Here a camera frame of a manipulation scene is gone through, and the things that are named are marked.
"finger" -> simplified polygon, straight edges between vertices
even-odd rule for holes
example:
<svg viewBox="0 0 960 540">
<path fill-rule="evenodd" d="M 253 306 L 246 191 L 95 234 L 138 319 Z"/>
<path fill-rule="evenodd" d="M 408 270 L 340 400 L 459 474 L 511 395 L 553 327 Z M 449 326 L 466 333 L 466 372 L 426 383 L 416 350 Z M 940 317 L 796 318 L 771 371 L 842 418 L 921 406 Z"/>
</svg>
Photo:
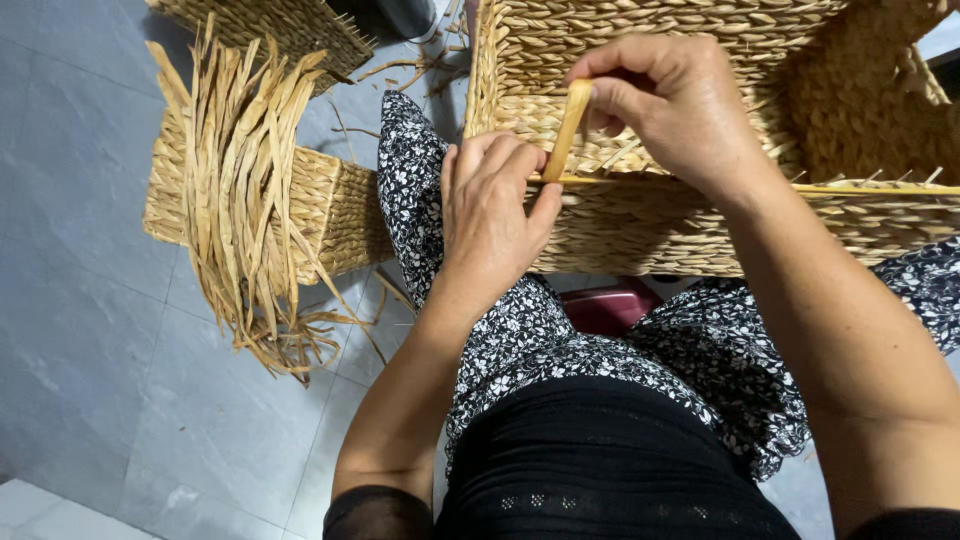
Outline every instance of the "finger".
<svg viewBox="0 0 960 540">
<path fill-rule="evenodd" d="M 612 120 L 610 121 L 610 124 L 607 124 L 604 134 L 610 138 L 614 138 L 615 136 L 622 134 L 627 125 L 623 123 L 623 120 L 617 118 L 616 116 L 612 116 L 611 118 Z"/>
<path fill-rule="evenodd" d="M 563 192 L 563 184 L 546 184 L 540 190 L 540 196 L 537 197 L 534 207 L 530 210 L 530 217 L 527 218 L 527 230 L 530 233 L 530 241 L 538 245 L 540 249 L 543 249 L 547 240 L 550 239 L 553 224 L 557 221 L 557 216 L 560 215 L 560 210 L 564 207 L 560 200 L 560 195 Z"/>
<path fill-rule="evenodd" d="M 457 183 L 466 182 L 472 178 L 474 173 L 476 173 L 477 168 L 480 167 L 480 163 L 483 162 L 484 155 L 487 153 L 487 150 L 490 148 L 493 142 L 499 136 L 510 133 L 512 132 L 501 130 L 498 132 L 475 135 L 465 140 L 458 150 L 459 156 L 457 158 L 457 168 L 453 175 L 453 185 L 456 186 Z"/>
<path fill-rule="evenodd" d="M 474 176 L 483 178 L 500 170 L 507 158 L 522 144 L 523 141 L 513 133 L 497 137 L 490 148 L 487 149 L 487 153 L 484 154 L 483 162 L 480 163 Z"/>
<path fill-rule="evenodd" d="M 662 76 L 662 73 L 655 67 L 674 48 L 682 46 L 682 41 L 677 37 L 629 34 L 583 55 L 567 70 L 563 84 L 569 86 L 577 79 L 592 79 L 618 67 L 647 73 L 658 81 L 660 78 L 655 74 Z"/>
<path fill-rule="evenodd" d="M 600 77 L 593 80 L 590 102 L 597 109 L 615 116 L 626 125 L 639 129 L 643 117 L 666 100 L 639 90 L 630 83 L 615 77 Z"/>
<path fill-rule="evenodd" d="M 491 178 L 497 182 L 509 182 L 515 190 L 520 204 L 523 204 L 523 194 L 526 192 L 527 179 L 534 171 L 546 165 L 546 152 L 530 143 L 521 143 L 514 152 L 503 162 L 496 174 Z"/>
<path fill-rule="evenodd" d="M 444 239 L 449 241 L 453 232 L 453 210 L 455 205 L 450 195 L 453 193 L 453 172 L 457 166 L 457 145 L 446 147 L 444 165 L 440 170 L 440 199 L 444 220 Z"/>
</svg>

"forearm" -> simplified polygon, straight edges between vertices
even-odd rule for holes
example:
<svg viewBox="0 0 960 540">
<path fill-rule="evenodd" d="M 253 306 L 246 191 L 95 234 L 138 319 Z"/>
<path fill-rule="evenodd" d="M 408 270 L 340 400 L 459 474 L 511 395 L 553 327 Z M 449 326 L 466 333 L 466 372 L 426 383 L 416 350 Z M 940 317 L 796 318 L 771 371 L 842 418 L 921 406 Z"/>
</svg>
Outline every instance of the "forearm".
<svg viewBox="0 0 960 540">
<path fill-rule="evenodd" d="M 431 293 L 357 409 L 337 458 L 333 497 L 378 484 L 431 503 L 434 452 L 473 326 L 447 298 Z"/>
<path fill-rule="evenodd" d="M 779 171 L 730 205 L 764 325 L 808 408 L 863 418 L 955 415 L 956 384 L 926 329 L 844 250 Z"/>
<path fill-rule="evenodd" d="M 723 210 L 803 393 L 837 537 L 893 508 L 960 506 L 960 395 L 933 340 L 779 172 L 763 174 Z"/>
</svg>

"black and white floral fabric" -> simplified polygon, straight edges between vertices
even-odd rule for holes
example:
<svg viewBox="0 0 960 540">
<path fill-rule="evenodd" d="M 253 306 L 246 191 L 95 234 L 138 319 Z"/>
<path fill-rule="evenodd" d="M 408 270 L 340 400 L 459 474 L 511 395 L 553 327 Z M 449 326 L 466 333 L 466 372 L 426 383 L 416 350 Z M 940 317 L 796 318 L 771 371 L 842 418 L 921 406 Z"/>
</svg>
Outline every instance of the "black and white floral fabric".
<svg viewBox="0 0 960 540">
<path fill-rule="evenodd" d="M 417 309 L 444 258 L 440 169 L 446 143 L 405 95 L 383 98 L 380 206 Z M 923 320 L 946 354 L 960 340 L 956 240 L 891 259 L 874 271 Z M 459 435 L 497 400 L 539 380 L 615 377 L 690 410 L 750 467 L 770 478 L 810 437 L 790 373 L 743 280 L 706 279 L 641 319 L 623 339 L 573 329 L 556 292 L 527 274 L 473 327 L 447 416 Z"/>
</svg>

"dark red plastic stool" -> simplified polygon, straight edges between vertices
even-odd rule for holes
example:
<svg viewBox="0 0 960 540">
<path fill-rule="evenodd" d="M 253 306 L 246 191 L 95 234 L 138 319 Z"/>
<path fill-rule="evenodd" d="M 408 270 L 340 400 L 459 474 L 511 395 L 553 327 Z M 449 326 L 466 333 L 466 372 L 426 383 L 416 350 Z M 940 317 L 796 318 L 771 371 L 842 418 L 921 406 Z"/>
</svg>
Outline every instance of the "dark red plastic stool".
<svg viewBox="0 0 960 540">
<path fill-rule="evenodd" d="M 634 277 L 618 277 L 616 285 L 562 293 L 566 316 L 584 333 L 620 337 L 640 317 L 663 304 L 660 296 Z"/>
</svg>

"floral skirt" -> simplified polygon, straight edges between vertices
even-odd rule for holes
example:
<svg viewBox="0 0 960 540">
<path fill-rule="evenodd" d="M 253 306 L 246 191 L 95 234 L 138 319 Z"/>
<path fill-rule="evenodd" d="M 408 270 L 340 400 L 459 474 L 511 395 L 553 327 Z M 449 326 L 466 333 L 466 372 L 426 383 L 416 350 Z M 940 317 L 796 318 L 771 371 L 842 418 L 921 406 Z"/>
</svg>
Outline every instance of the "floral skirt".
<svg viewBox="0 0 960 540">
<path fill-rule="evenodd" d="M 406 96 L 383 98 L 377 184 L 396 257 L 420 308 L 444 259 L 443 142 Z M 946 355 L 960 340 L 957 240 L 873 268 Z M 622 339 L 575 331 L 557 293 L 520 279 L 473 327 L 447 415 L 453 455 L 470 420 L 519 388 L 556 377 L 631 380 L 689 409 L 750 468 L 770 478 L 810 438 L 804 402 L 739 279 L 702 280 L 643 317 Z"/>
</svg>

